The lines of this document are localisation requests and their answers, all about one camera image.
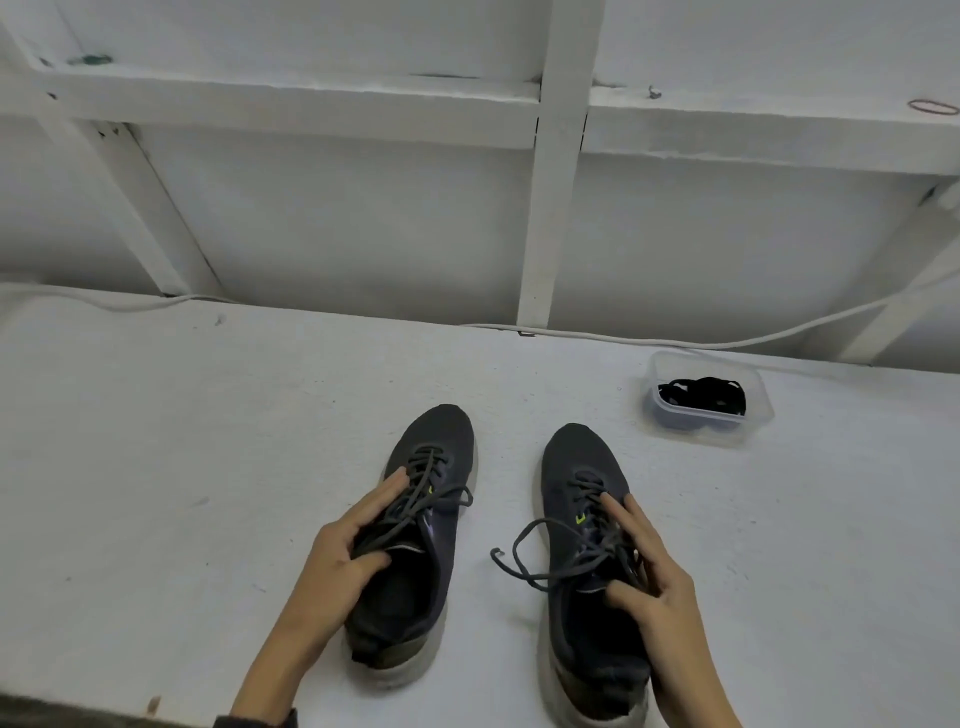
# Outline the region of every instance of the black sneaker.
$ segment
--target black sneaker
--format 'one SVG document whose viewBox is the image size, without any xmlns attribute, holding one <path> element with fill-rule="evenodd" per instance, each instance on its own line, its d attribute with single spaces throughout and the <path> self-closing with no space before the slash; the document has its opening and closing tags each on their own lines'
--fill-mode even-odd
<svg viewBox="0 0 960 728">
<path fill-rule="evenodd" d="M 557 430 L 538 475 L 537 519 L 514 542 L 518 570 L 500 561 L 496 548 L 491 557 L 547 592 L 537 650 L 547 711 L 563 728 L 642 725 L 650 663 L 636 623 L 605 601 L 614 579 L 639 586 L 636 552 L 600 503 L 605 491 L 622 503 L 630 487 L 610 448 L 584 425 Z M 537 527 L 550 552 L 547 573 L 530 573 L 516 553 Z"/>
<path fill-rule="evenodd" d="M 457 519 L 473 503 L 476 442 L 460 407 L 441 404 L 407 427 L 384 473 L 405 466 L 410 485 L 357 534 L 352 556 L 385 550 L 378 573 L 347 617 L 350 658 L 380 688 L 423 675 L 440 647 Z"/>
</svg>

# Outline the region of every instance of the sleeve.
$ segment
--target sleeve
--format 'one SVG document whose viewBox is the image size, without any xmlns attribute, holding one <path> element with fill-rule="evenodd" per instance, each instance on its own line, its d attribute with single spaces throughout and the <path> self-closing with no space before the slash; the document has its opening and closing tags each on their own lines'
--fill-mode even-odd
<svg viewBox="0 0 960 728">
<path fill-rule="evenodd" d="M 297 709 L 290 711 L 290 715 L 278 726 L 245 717 L 220 716 L 213 721 L 213 728 L 297 728 Z"/>
</svg>

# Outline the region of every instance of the plastic container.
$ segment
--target plastic container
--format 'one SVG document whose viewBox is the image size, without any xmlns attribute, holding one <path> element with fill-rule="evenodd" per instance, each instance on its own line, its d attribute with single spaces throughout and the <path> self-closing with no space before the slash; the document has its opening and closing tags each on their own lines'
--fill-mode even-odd
<svg viewBox="0 0 960 728">
<path fill-rule="evenodd" d="M 744 414 L 681 407 L 660 395 L 662 384 L 704 376 L 738 382 L 746 400 Z M 737 445 L 773 420 L 774 408 L 754 367 L 705 354 L 656 352 L 650 357 L 644 380 L 643 414 L 657 433 L 679 435 L 693 442 Z"/>
</svg>

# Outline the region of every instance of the white wall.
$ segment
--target white wall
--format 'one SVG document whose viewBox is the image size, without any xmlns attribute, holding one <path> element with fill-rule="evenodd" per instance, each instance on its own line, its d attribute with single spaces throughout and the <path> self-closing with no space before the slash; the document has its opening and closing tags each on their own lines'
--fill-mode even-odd
<svg viewBox="0 0 960 728">
<path fill-rule="evenodd" d="M 696 342 L 790 328 L 826 313 L 934 181 L 583 156 L 550 325 Z"/>
<path fill-rule="evenodd" d="M 155 293 L 33 119 L 0 116 L 0 273 Z"/>
<path fill-rule="evenodd" d="M 87 53 L 192 75 L 339 71 L 524 81 L 543 70 L 548 0 L 70 0 Z"/>
<path fill-rule="evenodd" d="M 149 128 L 154 167 L 231 296 L 511 323 L 531 153 Z"/>
<path fill-rule="evenodd" d="M 957 103 L 953 0 L 616 0 L 596 76 L 604 84 L 732 96 Z"/>
</svg>

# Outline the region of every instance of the electrical wire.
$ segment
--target electrical wire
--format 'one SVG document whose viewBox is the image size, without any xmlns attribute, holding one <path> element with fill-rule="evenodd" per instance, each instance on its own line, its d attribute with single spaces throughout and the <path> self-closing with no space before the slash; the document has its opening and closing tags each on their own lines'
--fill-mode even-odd
<svg viewBox="0 0 960 728">
<path fill-rule="evenodd" d="M 172 305 L 183 303 L 184 301 L 215 301 L 218 303 L 237 303 L 230 299 L 219 298 L 217 296 L 204 296 L 202 294 L 190 294 L 188 296 L 174 296 L 172 298 L 158 298 L 154 301 L 142 301 L 137 303 L 104 303 L 98 301 L 95 296 L 87 296 L 80 291 L 70 288 L 58 288 L 52 285 L 43 285 L 41 283 L 10 283 L 0 282 L 0 294 L 20 293 L 31 296 L 53 296 L 55 298 L 73 299 L 82 301 L 105 311 L 115 313 L 134 313 L 136 311 L 157 311 L 161 308 L 169 308 Z"/>
<path fill-rule="evenodd" d="M 507 324 L 460 324 L 460 326 L 466 328 L 493 328 L 502 331 L 519 331 L 520 333 L 532 333 L 540 336 L 556 336 L 563 339 L 604 341 L 611 344 L 627 344 L 629 346 L 637 347 L 675 347 L 678 349 L 703 350 L 742 349 L 744 347 L 751 347 L 756 344 L 766 344 L 771 341 L 777 341 L 778 339 L 785 339 L 788 336 L 793 336 L 794 334 L 801 333 L 802 331 L 806 331 L 810 328 L 816 328 L 823 326 L 824 324 L 831 324 L 834 321 L 840 321 L 841 319 L 855 316 L 858 313 L 864 313 L 865 311 L 871 311 L 875 308 L 881 308 L 889 303 L 906 298 L 907 296 L 911 296 L 915 293 L 919 293 L 920 291 L 933 288 L 934 286 L 941 285 L 942 283 L 946 283 L 947 281 L 956 279 L 957 277 L 960 277 L 960 271 L 953 271 L 952 273 L 941 276 L 938 279 L 930 280 L 926 283 L 906 288 L 898 293 L 884 296 L 883 298 L 877 299 L 876 301 L 871 301 L 870 303 L 863 303 L 861 305 L 854 306 L 853 308 L 847 308 L 846 310 L 837 311 L 836 313 L 831 313 L 827 316 L 821 316 L 819 319 L 807 321 L 805 324 L 799 324 L 798 326 L 794 326 L 792 328 L 786 328 L 783 331 L 776 331 L 763 336 L 755 336 L 752 339 L 743 339 L 742 341 L 712 342 L 704 344 L 692 341 L 677 341 L 674 339 L 631 339 L 623 336 L 607 336 L 600 333 L 587 333 L 586 331 L 560 331 L 553 328 L 516 327 L 509 326 Z M 220 298 L 217 296 L 204 296 L 200 294 L 175 296 L 169 299 L 157 299 L 155 301 L 140 303 L 103 303 L 102 301 L 98 301 L 94 296 L 86 296 L 74 289 L 58 288 L 57 286 L 47 286 L 38 283 L 0 282 L 0 293 L 24 293 L 39 296 L 56 296 L 59 298 L 82 301 L 84 303 L 96 306 L 97 308 L 102 308 L 105 311 L 115 312 L 155 311 L 161 308 L 169 308 L 170 306 L 183 303 L 184 301 L 237 303 L 237 301 L 231 301 L 230 299 Z"/>
<path fill-rule="evenodd" d="M 677 349 L 704 349 L 704 350 L 719 350 L 719 349 L 742 349 L 743 347 L 751 347 L 755 344 L 766 344 L 770 341 L 777 341 L 778 339 L 785 339 L 787 336 L 793 336 L 796 333 L 801 333 L 810 328 L 816 328 L 823 326 L 824 324 L 831 324 L 834 321 L 840 321 L 841 319 L 849 318 L 850 316 L 855 316 L 858 313 L 863 313 L 865 311 L 873 310 L 874 308 L 881 308 L 888 303 L 892 303 L 899 299 L 911 296 L 919 291 L 924 291 L 928 288 L 940 285 L 941 283 L 946 283 L 948 280 L 956 279 L 960 276 L 960 271 L 954 271 L 946 276 L 942 276 L 938 279 L 922 283 L 920 285 L 913 286 L 911 288 L 906 288 L 898 293 L 891 294 L 889 296 L 884 296 L 882 299 L 877 299 L 876 301 L 871 301 L 870 303 L 863 303 L 862 305 L 854 306 L 853 308 L 847 308 L 843 311 L 837 311 L 836 313 L 831 313 L 827 316 L 821 316 L 819 319 L 814 319 L 813 321 L 808 321 L 805 324 L 799 324 L 792 328 L 787 328 L 783 331 L 776 331 L 775 333 L 768 333 L 763 336 L 755 336 L 752 339 L 743 339 L 742 341 L 725 341 L 725 342 L 713 342 L 708 344 L 698 344 L 691 341 L 675 341 L 673 339 L 631 339 L 623 336 L 606 336 L 600 333 L 587 333 L 585 331 L 560 331 L 553 328 L 533 328 L 533 327 L 515 327 L 508 326 L 505 324 L 461 324 L 461 326 L 468 328 L 495 328 L 503 331 L 519 331 L 520 333 L 534 333 L 542 336 L 556 336 L 563 339 L 587 339 L 589 341 L 604 341 L 611 344 L 627 344 L 628 346 L 635 347 L 675 347 Z"/>
</svg>

